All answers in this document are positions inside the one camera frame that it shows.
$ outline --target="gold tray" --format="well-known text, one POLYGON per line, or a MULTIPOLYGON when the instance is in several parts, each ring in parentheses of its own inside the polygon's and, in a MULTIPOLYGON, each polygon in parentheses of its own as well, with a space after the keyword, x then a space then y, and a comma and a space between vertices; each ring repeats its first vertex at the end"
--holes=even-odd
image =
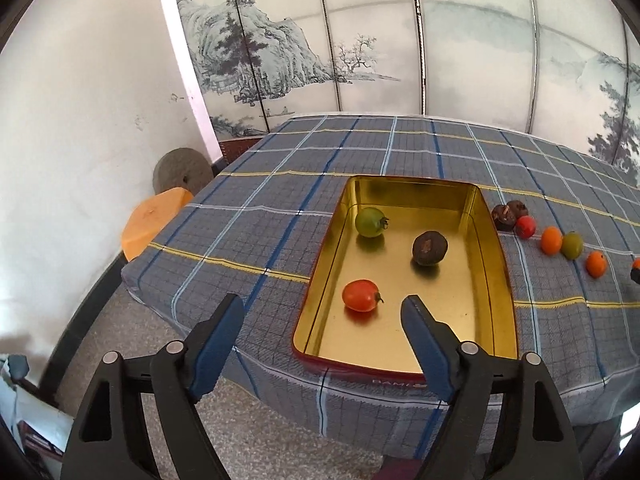
POLYGON ((409 294, 418 294, 460 341, 518 357, 507 265, 480 189, 448 180, 353 176, 316 261, 293 334, 295 353, 313 367, 422 375, 400 324, 400 305, 409 294), (389 218, 377 238, 363 238, 354 227, 367 206, 389 218), (418 267, 412 244, 428 230, 441 232, 449 249, 437 266, 418 267), (371 313, 354 313, 342 302, 344 285, 359 279, 376 283, 384 299, 371 313))

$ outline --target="plaid tablecloth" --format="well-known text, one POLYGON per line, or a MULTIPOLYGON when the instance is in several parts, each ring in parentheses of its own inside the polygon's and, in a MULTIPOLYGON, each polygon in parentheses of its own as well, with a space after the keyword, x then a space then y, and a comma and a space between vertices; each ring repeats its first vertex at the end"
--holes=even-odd
MULTIPOLYGON (((297 423, 348 444, 422 457, 446 406, 422 388, 311 373, 291 334, 322 236, 351 174, 465 180, 489 205, 520 199, 540 227, 578 231, 576 262, 500 240, 520 352, 542 355, 574 424, 606 420, 640 400, 640 191, 611 166, 543 140, 473 124, 410 117, 293 118, 217 176, 123 270, 129 291, 188 333, 228 292, 248 309, 224 375, 297 423), (584 270, 591 248, 610 271, 584 270)), ((493 398, 479 452, 498 422, 493 398)))

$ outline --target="speckled floor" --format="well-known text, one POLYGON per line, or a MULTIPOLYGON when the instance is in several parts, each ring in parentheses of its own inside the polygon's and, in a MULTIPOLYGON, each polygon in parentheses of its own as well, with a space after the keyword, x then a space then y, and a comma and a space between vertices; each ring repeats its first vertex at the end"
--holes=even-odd
MULTIPOLYGON (((84 338, 58 391, 64 411, 75 415, 95 366, 109 350, 124 357, 156 352, 177 334, 120 287, 84 338)), ((177 479, 162 436, 156 405, 145 396, 149 437, 164 480, 177 479)), ((364 480, 382 457, 321 438, 220 379, 197 404, 198 413, 233 480, 364 480)))

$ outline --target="orange stool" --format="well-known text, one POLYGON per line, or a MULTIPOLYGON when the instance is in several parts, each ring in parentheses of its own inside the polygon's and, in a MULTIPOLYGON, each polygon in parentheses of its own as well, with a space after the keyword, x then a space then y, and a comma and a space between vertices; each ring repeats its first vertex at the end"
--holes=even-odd
POLYGON ((145 200, 133 210, 120 240, 122 252, 128 262, 140 256, 158 233, 193 199, 193 195, 181 187, 174 187, 145 200))

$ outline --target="tray rim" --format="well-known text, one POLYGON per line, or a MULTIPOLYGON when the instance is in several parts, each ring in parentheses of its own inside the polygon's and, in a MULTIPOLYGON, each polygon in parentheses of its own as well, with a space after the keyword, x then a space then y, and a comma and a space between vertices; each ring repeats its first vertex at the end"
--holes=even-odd
MULTIPOLYGON (((456 184, 466 184, 468 186, 471 186, 473 188, 475 188, 476 190, 476 194, 480 195, 480 198, 482 200, 482 203, 484 203, 484 206, 487 208, 487 211, 491 211, 486 203, 486 200, 484 199, 484 195, 482 194, 482 189, 481 187, 479 187, 477 184, 473 183, 473 182, 468 182, 466 180, 454 180, 454 179, 445 179, 445 178, 431 178, 431 177, 426 177, 426 176, 403 176, 403 175, 380 175, 380 174, 367 174, 367 173, 358 173, 358 174, 352 174, 348 177, 347 181, 344 183, 344 187, 342 188, 342 191, 340 192, 340 198, 338 199, 338 202, 335 205, 334 211, 331 214, 331 218, 334 218, 334 215, 337 213, 338 208, 340 207, 341 201, 342 201, 342 197, 344 195, 344 193, 346 192, 346 190, 348 189, 349 184, 353 181, 353 180, 357 180, 360 178, 367 178, 367 177, 383 177, 386 178, 388 180, 397 180, 397 181, 402 181, 402 182, 414 182, 416 184, 424 184, 425 182, 433 182, 433 183, 441 183, 441 184, 446 184, 446 183, 451 183, 454 182, 456 184)), ((498 240, 498 245, 500 247, 500 254, 502 255, 502 260, 504 262, 504 277, 506 279, 507 282, 507 286, 509 289, 509 296, 511 299, 511 308, 513 311, 513 331, 514 331, 514 337, 515 337, 515 345, 516 345, 516 352, 518 352, 518 348, 519 348, 519 340, 518 340, 518 330, 517 330, 517 325, 516 325, 516 306, 513 300, 513 288, 511 286, 511 276, 510 276, 510 272, 509 272, 509 266, 507 264, 507 259, 506 256, 504 254, 504 247, 502 246, 502 242, 500 241, 500 234, 498 233, 498 229, 495 227, 495 224, 492 222, 492 227, 494 229, 495 235, 497 237, 498 240)), ((322 243, 320 244, 320 247, 322 248, 324 246, 324 243, 326 241, 326 237, 328 235, 329 232, 329 228, 327 228, 327 230, 324 232, 324 235, 322 236, 322 243)), ((316 259, 314 261, 314 265, 312 267, 311 270, 311 274, 309 277, 309 282, 306 285, 306 289, 305 289, 305 295, 303 296, 302 302, 300 304, 300 306, 298 307, 298 316, 296 317, 296 323, 294 325, 294 329, 291 332, 291 338, 290 338, 290 343, 291 343, 291 350, 293 355, 295 355, 295 357, 302 362, 303 365, 306 365, 308 367, 312 367, 315 370, 323 370, 325 372, 331 370, 332 368, 335 369, 336 373, 344 373, 345 375, 350 375, 350 376, 357 376, 359 378, 366 378, 367 380, 372 380, 372 379, 376 379, 376 380, 381 380, 382 383, 384 383, 385 381, 400 381, 398 384, 396 385, 404 385, 404 386, 420 386, 422 384, 426 383, 425 377, 423 374, 421 373, 417 373, 417 372, 401 372, 401 371, 392 371, 392 370, 381 370, 379 368, 370 368, 370 367, 366 367, 366 366, 362 366, 362 365, 354 365, 354 364, 348 364, 345 363, 343 361, 335 361, 333 359, 329 359, 329 358, 325 358, 325 357, 319 357, 319 356, 315 356, 312 354, 308 354, 306 352, 300 351, 295 344, 294 338, 296 335, 296 330, 298 329, 298 324, 300 323, 300 318, 302 317, 302 311, 303 308, 305 306, 306 303, 306 298, 308 297, 309 294, 309 289, 311 287, 311 283, 313 280, 313 277, 316 273, 316 267, 318 266, 318 261, 320 260, 320 253, 321 250, 318 251, 318 254, 316 254, 316 259)), ((494 320, 494 316, 492 313, 492 326, 493 326, 493 320, 494 320)))

